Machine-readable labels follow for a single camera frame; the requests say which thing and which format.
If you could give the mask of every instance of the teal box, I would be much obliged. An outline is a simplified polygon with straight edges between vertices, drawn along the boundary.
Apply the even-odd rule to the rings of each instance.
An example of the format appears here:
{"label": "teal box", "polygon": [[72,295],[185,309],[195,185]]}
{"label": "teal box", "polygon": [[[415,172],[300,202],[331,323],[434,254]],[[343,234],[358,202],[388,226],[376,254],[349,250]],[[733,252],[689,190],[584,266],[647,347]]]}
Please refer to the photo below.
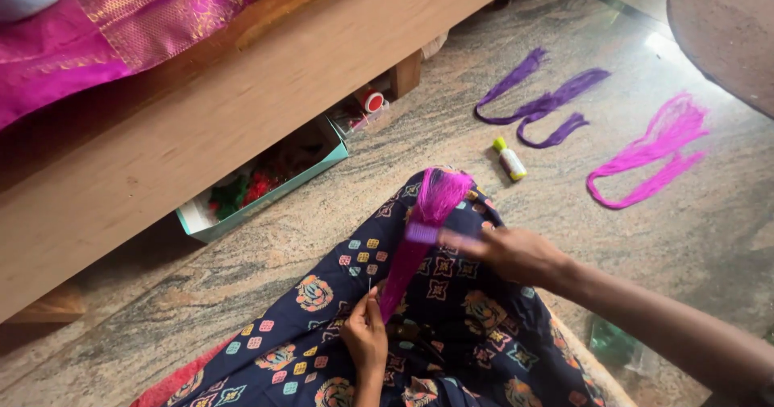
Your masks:
{"label": "teal box", "polygon": [[[302,125],[295,132],[288,135],[285,140],[279,142],[289,142],[288,139],[304,141],[319,139],[323,144],[323,149],[317,156],[322,158],[301,174],[298,174],[281,184],[273,191],[257,199],[255,202],[248,204],[223,221],[218,221],[210,211],[209,200],[211,188],[208,188],[206,191],[181,205],[175,211],[177,213],[177,218],[180,220],[180,224],[183,225],[186,233],[189,236],[209,244],[224,234],[227,234],[236,226],[244,223],[250,219],[251,216],[265,209],[270,204],[276,202],[276,200],[282,198],[288,192],[293,191],[300,185],[308,182],[312,177],[343,161],[349,156],[347,146],[344,145],[343,140],[334,129],[331,122],[324,116],[318,116],[307,124]],[[240,167],[235,173],[232,173],[232,175],[224,178],[213,186],[227,184],[229,179],[232,180],[237,172],[249,172],[254,166],[255,162],[250,161],[243,167]]]}

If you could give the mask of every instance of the brown doormat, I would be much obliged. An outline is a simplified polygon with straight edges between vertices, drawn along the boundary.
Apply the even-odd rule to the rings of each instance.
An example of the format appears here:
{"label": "brown doormat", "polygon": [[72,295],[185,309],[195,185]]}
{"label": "brown doormat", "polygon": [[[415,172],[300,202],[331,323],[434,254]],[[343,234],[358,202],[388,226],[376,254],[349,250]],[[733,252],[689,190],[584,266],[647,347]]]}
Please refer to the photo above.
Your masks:
{"label": "brown doormat", "polygon": [[774,118],[774,0],[667,0],[666,10],[699,70]]}

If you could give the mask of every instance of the magenta silk saree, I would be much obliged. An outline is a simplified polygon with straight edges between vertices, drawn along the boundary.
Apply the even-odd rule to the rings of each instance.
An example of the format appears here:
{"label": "magenta silk saree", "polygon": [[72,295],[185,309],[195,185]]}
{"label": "magenta silk saree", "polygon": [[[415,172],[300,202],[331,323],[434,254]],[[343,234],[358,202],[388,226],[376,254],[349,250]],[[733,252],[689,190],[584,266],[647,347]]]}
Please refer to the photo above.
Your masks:
{"label": "magenta silk saree", "polygon": [[60,0],[0,25],[0,129],[94,85],[154,67],[253,0]]}

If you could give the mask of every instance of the open box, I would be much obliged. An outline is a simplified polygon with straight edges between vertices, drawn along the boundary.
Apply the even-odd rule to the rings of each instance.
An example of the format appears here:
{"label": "open box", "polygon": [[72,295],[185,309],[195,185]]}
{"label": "open box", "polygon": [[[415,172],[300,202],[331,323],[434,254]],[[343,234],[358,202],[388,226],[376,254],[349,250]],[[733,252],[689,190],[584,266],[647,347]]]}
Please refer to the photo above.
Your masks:
{"label": "open box", "polygon": [[256,156],[247,164],[242,165],[228,176],[222,178],[218,183],[213,184],[207,190],[177,208],[177,217],[189,236],[195,237],[202,242],[210,243],[226,234],[229,230],[244,223],[251,216],[288,192],[293,191],[301,184],[308,182],[312,177],[349,156],[347,146],[344,145],[334,126],[322,115],[302,125],[266,151],[271,150],[279,150],[283,154],[295,152],[295,155],[299,157],[297,160],[302,161],[303,164],[308,163],[309,166],[304,166],[304,171],[295,173],[286,182],[264,194],[256,201],[245,205],[236,213],[227,216],[223,220],[218,220],[210,208],[212,188],[233,182],[239,174],[249,173],[250,170],[256,168],[264,153]]}

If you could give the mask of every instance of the marble floor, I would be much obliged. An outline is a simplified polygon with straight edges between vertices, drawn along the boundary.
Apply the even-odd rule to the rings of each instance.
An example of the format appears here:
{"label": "marble floor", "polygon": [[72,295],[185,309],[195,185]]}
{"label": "marble floor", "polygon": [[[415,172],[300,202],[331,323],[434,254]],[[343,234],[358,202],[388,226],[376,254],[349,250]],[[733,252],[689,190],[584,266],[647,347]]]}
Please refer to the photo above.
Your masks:
{"label": "marble floor", "polygon": [[[591,121],[546,150],[518,146],[515,126],[471,115],[536,46],[551,61],[490,114],[506,115],[588,67],[613,72],[529,126],[542,139],[573,111]],[[710,109],[711,135],[690,146],[706,157],[640,204],[600,207],[586,193],[588,173],[682,91]],[[524,181],[510,184],[499,169],[489,149],[497,136],[516,146],[530,173]],[[598,0],[515,0],[471,16],[422,66],[421,85],[392,105],[389,119],[347,144],[350,158],[214,244],[194,243],[169,215],[79,273],[88,305],[81,320],[48,336],[30,333],[15,349],[4,343],[0,405],[127,405],[261,312],[410,175],[437,164],[473,174],[507,224],[537,230],[585,263],[755,334],[774,323],[774,122],[705,80],[668,36]],[[598,187],[620,198],[658,166]],[[585,310],[543,297],[587,337]],[[643,406],[699,405],[708,394],[663,361],[653,378],[621,379]]]}

